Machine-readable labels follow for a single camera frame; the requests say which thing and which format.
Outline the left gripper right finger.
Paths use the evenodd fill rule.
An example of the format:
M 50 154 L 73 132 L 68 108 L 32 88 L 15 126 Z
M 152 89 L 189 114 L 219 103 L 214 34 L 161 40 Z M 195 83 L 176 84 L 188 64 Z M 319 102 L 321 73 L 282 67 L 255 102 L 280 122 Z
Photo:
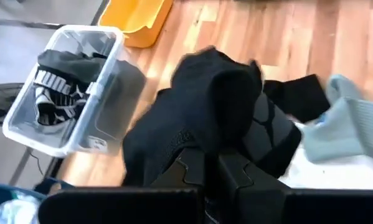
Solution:
M 237 152 L 217 158 L 207 224 L 373 224 L 373 190 L 294 189 Z

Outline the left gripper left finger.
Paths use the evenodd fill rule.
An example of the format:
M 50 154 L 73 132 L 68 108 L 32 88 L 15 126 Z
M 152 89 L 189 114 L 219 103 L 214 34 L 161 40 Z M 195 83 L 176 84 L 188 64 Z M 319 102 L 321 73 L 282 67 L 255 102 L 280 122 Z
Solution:
M 203 224 L 204 153 L 184 149 L 147 187 L 77 187 L 46 198 L 40 224 Z

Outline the white thick cloth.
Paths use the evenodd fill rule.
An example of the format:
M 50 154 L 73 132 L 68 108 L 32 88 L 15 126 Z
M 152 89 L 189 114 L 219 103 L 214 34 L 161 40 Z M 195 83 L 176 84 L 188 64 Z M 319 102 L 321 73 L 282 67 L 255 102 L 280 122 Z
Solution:
M 373 158 L 352 156 L 314 164 L 307 160 L 305 147 L 300 144 L 278 180 L 299 189 L 373 190 Z

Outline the pale blue smooth shirt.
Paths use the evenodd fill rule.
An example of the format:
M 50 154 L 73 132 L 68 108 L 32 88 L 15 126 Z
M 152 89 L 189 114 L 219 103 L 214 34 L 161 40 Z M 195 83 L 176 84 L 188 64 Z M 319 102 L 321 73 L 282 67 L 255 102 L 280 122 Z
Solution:
M 0 190 L 0 224 L 39 224 L 41 201 L 20 191 Z

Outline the black cloth with grey panel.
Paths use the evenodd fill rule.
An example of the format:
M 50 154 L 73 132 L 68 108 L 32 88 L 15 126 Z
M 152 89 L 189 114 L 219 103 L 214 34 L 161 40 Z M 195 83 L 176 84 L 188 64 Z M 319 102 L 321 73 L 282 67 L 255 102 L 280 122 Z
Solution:
M 183 57 L 171 86 L 126 134 L 123 185 L 152 184 L 185 148 L 213 158 L 235 147 L 281 177 L 300 140 L 299 129 L 263 92 L 257 63 L 238 63 L 211 47 Z

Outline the pale knitted ribbed cloth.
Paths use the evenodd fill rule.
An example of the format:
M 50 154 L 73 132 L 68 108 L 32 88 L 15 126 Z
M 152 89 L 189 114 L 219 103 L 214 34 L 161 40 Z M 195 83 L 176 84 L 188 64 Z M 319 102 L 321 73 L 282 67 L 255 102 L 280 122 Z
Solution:
M 342 75 L 332 75 L 325 89 L 330 108 L 316 124 L 303 128 L 303 147 L 311 162 L 341 157 L 373 158 L 373 102 Z

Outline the clear plastic bin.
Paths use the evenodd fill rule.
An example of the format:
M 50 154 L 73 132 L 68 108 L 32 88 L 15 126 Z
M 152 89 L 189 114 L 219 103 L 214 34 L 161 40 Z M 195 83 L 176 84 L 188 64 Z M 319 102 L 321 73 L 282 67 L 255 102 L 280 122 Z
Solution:
M 43 50 L 107 57 L 99 77 L 90 82 L 88 100 L 78 118 L 44 126 L 36 121 L 35 63 L 2 125 L 4 135 L 54 157 L 80 151 L 117 154 L 146 83 L 116 27 L 67 25 L 56 30 Z

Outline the small black cloth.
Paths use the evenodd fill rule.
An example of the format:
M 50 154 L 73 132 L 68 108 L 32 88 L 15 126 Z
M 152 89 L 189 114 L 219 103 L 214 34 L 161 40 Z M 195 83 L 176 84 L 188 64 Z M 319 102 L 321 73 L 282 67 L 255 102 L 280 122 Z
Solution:
M 287 82 L 265 80 L 263 92 L 285 114 L 301 123 L 319 118 L 330 108 L 316 74 Z

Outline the black and white printed cloth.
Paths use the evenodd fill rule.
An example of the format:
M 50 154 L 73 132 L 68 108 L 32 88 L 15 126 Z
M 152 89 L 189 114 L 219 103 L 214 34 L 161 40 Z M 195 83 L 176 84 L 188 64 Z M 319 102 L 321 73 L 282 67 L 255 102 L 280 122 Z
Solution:
M 79 117 L 88 100 L 89 82 L 59 70 L 38 68 L 35 88 L 36 121 L 53 126 Z

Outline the yellow plastic bin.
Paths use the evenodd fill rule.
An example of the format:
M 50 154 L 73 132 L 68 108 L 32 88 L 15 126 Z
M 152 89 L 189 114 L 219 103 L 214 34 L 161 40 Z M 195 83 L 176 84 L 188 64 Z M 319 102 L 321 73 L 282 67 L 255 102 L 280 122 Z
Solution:
M 148 48 L 159 36 L 174 0 L 110 0 L 98 20 L 117 27 L 127 47 Z

